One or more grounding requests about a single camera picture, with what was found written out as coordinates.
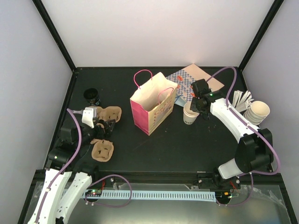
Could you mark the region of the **cream pink Cakes paper bag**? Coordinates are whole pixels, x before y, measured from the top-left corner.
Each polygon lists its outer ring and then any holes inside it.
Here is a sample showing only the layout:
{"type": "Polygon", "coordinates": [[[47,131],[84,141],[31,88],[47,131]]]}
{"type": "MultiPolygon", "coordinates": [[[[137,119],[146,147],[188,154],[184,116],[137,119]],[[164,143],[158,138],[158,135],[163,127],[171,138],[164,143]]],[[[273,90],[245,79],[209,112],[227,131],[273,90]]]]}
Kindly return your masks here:
{"type": "Polygon", "coordinates": [[[134,124],[151,135],[173,111],[178,84],[166,79],[162,72],[153,75],[150,70],[138,71],[133,81],[137,86],[130,98],[134,124]],[[151,77],[139,85],[135,78],[141,72],[149,72],[151,77]]]}

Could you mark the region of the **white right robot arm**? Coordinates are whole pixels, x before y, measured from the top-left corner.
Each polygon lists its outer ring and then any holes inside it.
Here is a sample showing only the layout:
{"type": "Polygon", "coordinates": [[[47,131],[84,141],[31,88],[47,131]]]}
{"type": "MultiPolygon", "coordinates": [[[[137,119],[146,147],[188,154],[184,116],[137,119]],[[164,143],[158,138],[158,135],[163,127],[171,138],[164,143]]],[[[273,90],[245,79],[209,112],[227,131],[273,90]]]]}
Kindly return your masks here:
{"type": "Polygon", "coordinates": [[[238,143],[234,158],[220,165],[213,175],[214,186],[223,188],[230,178],[252,172],[274,161],[272,134],[268,129],[260,129],[247,121],[224,98],[221,91],[212,92],[206,80],[197,80],[191,86],[195,97],[191,101],[190,110],[205,119],[209,119],[210,114],[217,117],[238,143]]]}

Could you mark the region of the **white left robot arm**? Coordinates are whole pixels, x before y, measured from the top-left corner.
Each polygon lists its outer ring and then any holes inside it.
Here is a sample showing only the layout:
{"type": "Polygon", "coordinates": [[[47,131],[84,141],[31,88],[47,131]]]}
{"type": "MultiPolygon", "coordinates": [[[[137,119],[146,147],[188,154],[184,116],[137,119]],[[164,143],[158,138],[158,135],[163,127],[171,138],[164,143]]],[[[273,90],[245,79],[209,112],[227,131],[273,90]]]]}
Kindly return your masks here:
{"type": "Polygon", "coordinates": [[[87,124],[63,125],[55,147],[49,152],[44,185],[30,224],[66,224],[89,186],[100,182],[98,166],[80,162],[84,146],[92,148],[92,158],[99,162],[111,159],[114,146],[111,136],[116,121],[96,119],[87,124]]]}

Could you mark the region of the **black open coffee cup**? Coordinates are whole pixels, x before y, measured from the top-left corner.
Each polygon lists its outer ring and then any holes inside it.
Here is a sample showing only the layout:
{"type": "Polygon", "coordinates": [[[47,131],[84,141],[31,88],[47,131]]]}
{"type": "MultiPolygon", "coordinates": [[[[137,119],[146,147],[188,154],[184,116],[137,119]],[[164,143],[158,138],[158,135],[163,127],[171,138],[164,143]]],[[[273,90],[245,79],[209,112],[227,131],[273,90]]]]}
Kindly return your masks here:
{"type": "Polygon", "coordinates": [[[91,106],[99,106],[100,105],[100,97],[99,92],[95,88],[89,88],[84,91],[83,94],[85,100],[91,105],[91,106]]]}

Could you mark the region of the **blue checkered bakery paper bag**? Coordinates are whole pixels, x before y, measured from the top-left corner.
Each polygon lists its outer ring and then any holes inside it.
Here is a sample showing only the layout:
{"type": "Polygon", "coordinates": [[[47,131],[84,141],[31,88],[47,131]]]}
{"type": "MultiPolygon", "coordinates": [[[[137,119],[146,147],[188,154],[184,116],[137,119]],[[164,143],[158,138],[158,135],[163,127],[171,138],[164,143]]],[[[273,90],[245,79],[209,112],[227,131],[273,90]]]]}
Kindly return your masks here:
{"type": "Polygon", "coordinates": [[[197,80],[205,79],[206,81],[211,76],[204,72],[195,64],[191,64],[166,78],[178,84],[177,93],[175,96],[175,104],[183,107],[185,103],[192,101],[195,96],[191,84],[197,80]]]}

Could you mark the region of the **tall white paper cup stack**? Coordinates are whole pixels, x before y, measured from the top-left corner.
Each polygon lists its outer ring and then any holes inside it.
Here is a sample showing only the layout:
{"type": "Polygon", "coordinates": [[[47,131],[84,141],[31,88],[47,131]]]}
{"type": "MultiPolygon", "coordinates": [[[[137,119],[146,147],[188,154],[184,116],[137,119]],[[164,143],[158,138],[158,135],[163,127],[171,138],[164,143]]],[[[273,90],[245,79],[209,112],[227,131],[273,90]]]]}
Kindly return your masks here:
{"type": "Polygon", "coordinates": [[[262,101],[254,101],[243,116],[250,123],[258,126],[269,114],[270,108],[266,103],[262,101]]]}

